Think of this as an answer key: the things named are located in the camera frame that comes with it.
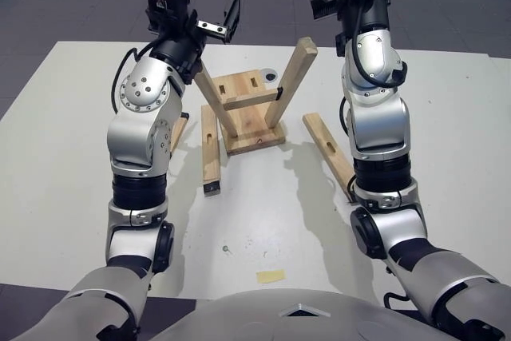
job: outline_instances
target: wooden plank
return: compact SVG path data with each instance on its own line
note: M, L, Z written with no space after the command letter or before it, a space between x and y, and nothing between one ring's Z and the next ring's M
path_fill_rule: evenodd
M213 84L213 81L209 76L209 73L206 70L204 64L202 65L202 70L197 75L195 75L193 80L195 80L195 83L208 101L208 104L211 106L213 111L215 111L218 120L220 120L222 126L225 127L225 130L228 132L229 136L238 136L234 121L229 112L227 112L222 106L220 95L218 94L218 91L216 90L216 87Z
M355 174L351 163L344 156L343 151L335 142L318 113L303 115L303 123L314 139L344 194L350 202L354 202L351 199L351 194L348 192L348 183Z
M279 87L283 89L282 95L278 101L273 101L270 104L264 117L269 128L273 128L279 123L280 118L317 55L318 48L311 38L301 38L298 40L298 44L287 63L284 75L279 83Z
M274 101L278 95L279 91L277 89L267 89L258 93L230 97L225 101L224 109L230 111L231 109L248 107L249 105L268 103L269 101Z
M202 124L202 184L204 195L220 193L220 147L216 116L210 105L200 109Z
M181 138L181 134L183 133L184 127L186 126L186 123L188 123L189 118L190 115L188 113L182 113L181 117L174 123L174 126L172 127L172 134L170 135L170 153L174 153L174 149L177 147L177 143Z
M213 82L223 102L226 102L229 98L266 91L266 85L259 70L215 77ZM267 127L264 115L268 105L269 103L249 105L229 111L238 133L238 137L231 137L225 127L221 126L225 148L229 155L245 153L285 142L286 137L280 124L273 129Z

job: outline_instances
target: yellow sticky note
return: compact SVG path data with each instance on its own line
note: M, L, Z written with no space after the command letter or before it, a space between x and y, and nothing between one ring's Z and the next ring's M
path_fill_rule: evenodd
M279 269L278 271L263 271L257 272L257 282L259 284L269 284L274 283L275 281L284 280L286 275L284 274L283 269Z

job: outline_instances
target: table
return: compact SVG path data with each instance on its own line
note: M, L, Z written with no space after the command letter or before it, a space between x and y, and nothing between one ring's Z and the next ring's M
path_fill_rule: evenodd
M0 121L0 283L70 289L104 265L112 196L110 84L132 46L59 42ZM213 77L265 67L282 75L292 50L210 45L203 59ZM511 284L509 83L484 54L400 54L409 66L401 92L430 240ZM201 184L204 99L194 85L187 88L190 120L168 172L174 259L150 295L215 299L302 287L378 302L387 291L402 291L383 263L357 249L349 225L353 207L301 121L319 112L349 153L338 112L342 65L335 49L319 49L283 116L285 145L230 158L220 145L222 192L212 197L204 197ZM257 283L257 272L281 268L285 280Z

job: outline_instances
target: gray floor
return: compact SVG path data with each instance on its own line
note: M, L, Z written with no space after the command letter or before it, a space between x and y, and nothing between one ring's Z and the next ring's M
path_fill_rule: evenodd
M192 0L192 6L201 18L220 21L225 1ZM56 41L148 41L144 9L145 0L0 0L0 117ZM511 0L393 0L390 22L399 49L511 57ZM338 32L334 18L314 22L308 0L243 0L233 43L293 46L309 35L319 46L333 46ZM62 295L0 285L0 340L37 322ZM145 337L194 305L149 300Z

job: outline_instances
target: robotic arm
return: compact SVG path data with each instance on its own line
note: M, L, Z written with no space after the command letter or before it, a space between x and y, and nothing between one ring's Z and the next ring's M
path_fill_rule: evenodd
M189 14L190 0L148 1L149 29L158 38L140 53L131 49L125 55L112 87L106 267L90 272L17 340L134 340L151 279L170 265L174 227L165 217L172 127L181 115L185 85L202 70L207 37L230 42L240 0L230 1L222 26L197 20L195 10ZM137 64L118 85L131 54Z
M344 122L354 158L351 214L360 250L383 260L422 316L467 340L511 338L511 287L456 252L427 239L417 181L410 174L410 118L398 87L406 63L392 48L390 0L311 0L315 18L337 12L336 37L345 57L343 92L350 108Z

